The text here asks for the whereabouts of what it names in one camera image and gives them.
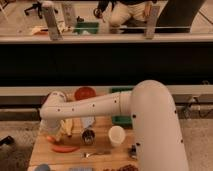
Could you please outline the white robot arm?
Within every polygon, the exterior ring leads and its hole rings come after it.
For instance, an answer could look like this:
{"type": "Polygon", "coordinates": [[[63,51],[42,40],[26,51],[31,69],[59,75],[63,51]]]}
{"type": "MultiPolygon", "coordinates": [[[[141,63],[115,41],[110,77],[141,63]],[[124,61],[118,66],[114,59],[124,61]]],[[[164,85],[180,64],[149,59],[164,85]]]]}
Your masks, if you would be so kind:
{"type": "Polygon", "coordinates": [[[41,127],[51,134],[67,118],[129,115],[132,118],[140,171],[189,171],[175,102],[169,89],[155,80],[130,91],[69,102],[64,93],[50,93],[40,109],[41,127]]]}

